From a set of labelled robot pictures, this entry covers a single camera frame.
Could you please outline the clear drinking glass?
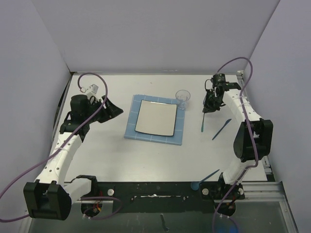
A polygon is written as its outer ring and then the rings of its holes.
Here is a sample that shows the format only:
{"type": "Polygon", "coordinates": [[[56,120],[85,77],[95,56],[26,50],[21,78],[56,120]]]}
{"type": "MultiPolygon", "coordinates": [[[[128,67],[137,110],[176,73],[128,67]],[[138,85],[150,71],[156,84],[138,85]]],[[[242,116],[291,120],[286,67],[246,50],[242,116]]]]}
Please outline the clear drinking glass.
{"type": "Polygon", "coordinates": [[[191,95],[188,90],[178,90],[175,94],[175,98],[177,99],[177,105],[179,109],[185,110],[187,106],[187,102],[190,99],[191,95]]]}

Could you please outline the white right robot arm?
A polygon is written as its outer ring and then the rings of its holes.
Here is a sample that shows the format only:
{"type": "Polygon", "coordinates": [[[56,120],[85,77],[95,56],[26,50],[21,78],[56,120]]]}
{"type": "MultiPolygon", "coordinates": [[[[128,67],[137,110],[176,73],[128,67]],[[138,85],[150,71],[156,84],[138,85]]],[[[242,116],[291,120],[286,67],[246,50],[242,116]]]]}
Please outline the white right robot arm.
{"type": "Polygon", "coordinates": [[[269,155],[272,144],[273,123],[263,119],[251,106],[238,83],[230,83],[225,75],[216,73],[210,79],[212,87],[206,88],[203,102],[204,114],[228,107],[239,128],[233,142],[235,157],[222,173],[223,181],[216,186],[219,197],[226,199],[234,192],[234,184],[241,182],[247,170],[257,167],[269,155]]]}

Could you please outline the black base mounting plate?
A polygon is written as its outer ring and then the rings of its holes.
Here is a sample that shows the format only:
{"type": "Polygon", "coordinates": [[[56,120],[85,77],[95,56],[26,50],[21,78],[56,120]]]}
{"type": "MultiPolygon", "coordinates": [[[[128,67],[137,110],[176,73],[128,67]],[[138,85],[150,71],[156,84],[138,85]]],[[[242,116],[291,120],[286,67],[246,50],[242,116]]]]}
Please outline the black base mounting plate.
{"type": "Polygon", "coordinates": [[[83,214],[100,216],[113,213],[183,213],[201,212],[233,215],[235,202],[245,198],[242,185],[232,188],[223,182],[207,181],[193,190],[190,182],[99,182],[95,193],[113,200],[86,200],[80,205],[83,214]]]}

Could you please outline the square white plate dark rim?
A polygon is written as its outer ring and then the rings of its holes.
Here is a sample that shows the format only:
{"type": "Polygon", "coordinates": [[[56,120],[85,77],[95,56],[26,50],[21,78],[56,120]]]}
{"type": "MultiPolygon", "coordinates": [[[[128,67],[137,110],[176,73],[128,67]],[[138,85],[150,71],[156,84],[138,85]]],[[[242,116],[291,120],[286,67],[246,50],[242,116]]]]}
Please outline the square white plate dark rim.
{"type": "Polygon", "coordinates": [[[177,104],[142,100],[135,131],[159,136],[173,136],[177,104]]]}

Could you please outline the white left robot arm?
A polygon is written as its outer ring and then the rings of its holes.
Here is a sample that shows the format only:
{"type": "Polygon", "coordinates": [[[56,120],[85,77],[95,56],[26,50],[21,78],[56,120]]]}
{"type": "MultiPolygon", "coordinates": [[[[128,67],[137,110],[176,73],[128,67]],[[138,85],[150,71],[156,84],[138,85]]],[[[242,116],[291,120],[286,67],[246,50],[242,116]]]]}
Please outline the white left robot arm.
{"type": "Polygon", "coordinates": [[[34,182],[23,189],[27,210],[31,218],[65,220],[71,206],[80,198],[92,200],[100,190],[95,176],[79,175],[68,186],[65,177],[73,157],[85,140],[93,122],[104,123],[123,113],[106,96],[75,95],[70,111],[60,127],[57,144],[51,158],[34,182]]]}

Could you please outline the aluminium table frame rail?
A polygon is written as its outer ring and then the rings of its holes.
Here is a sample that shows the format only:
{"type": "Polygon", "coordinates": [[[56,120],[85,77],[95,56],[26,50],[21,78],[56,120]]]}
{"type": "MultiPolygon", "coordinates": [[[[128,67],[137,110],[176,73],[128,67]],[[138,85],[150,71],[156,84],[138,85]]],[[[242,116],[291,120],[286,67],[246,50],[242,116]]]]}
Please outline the aluminium table frame rail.
{"type": "Polygon", "coordinates": [[[296,233],[298,232],[292,215],[283,182],[276,182],[267,156],[262,158],[266,182],[245,184],[246,198],[238,203],[245,211],[245,218],[238,214],[243,232],[249,233],[296,233]]]}

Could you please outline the dark blue knife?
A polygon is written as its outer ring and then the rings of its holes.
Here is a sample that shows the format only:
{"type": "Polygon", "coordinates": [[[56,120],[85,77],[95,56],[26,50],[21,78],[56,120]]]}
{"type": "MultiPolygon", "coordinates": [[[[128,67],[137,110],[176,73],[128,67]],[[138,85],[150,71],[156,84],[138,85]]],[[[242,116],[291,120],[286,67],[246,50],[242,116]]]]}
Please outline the dark blue knife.
{"type": "Polygon", "coordinates": [[[225,123],[224,123],[224,125],[217,131],[217,133],[213,136],[213,138],[212,138],[212,140],[214,140],[220,133],[221,133],[221,131],[227,126],[227,124],[229,124],[230,122],[231,122],[231,118],[230,119],[228,119],[225,123]]]}

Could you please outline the blue plastic spoon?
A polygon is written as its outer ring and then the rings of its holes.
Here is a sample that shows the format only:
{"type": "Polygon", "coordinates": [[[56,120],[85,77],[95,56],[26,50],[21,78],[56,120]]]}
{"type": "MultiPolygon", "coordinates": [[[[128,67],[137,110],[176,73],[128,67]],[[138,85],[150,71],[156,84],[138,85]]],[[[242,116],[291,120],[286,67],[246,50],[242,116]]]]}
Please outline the blue plastic spoon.
{"type": "Polygon", "coordinates": [[[202,182],[206,181],[208,178],[210,178],[210,177],[212,177],[213,175],[215,175],[218,171],[219,171],[219,169],[216,170],[216,171],[214,171],[214,172],[212,172],[212,173],[210,173],[209,175],[207,175],[206,177],[204,177],[204,178],[203,178],[202,180],[200,180],[200,181],[193,181],[193,182],[191,182],[191,183],[190,183],[191,189],[192,189],[193,191],[197,191],[197,190],[199,189],[199,187],[200,187],[200,184],[201,184],[202,182]]]}

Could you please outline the blue grid placemat cloth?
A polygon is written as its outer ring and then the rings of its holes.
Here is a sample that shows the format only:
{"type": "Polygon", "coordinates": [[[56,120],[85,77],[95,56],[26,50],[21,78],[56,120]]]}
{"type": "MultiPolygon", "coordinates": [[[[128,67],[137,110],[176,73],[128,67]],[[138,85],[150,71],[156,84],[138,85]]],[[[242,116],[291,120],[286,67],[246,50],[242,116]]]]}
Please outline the blue grid placemat cloth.
{"type": "Polygon", "coordinates": [[[171,144],[171,145],[182,145],[183,129],[184,129],[184,119],[185,110],[179,109],[177,107],[176,122],[173,136],[159,136],[151,135],[145,133],[138,133],[135,131],[135,126],[138,118],[138,112],[140,109],[140,104],[142,100],[154,101],[160,103],[172,103],[177,104],[177,99],[154,97],[148,95],[134,95],[132,99],[131,109],[127,121],[127,126],[124,134],[124,138],[150,141],[155,143],[171,144]]]}

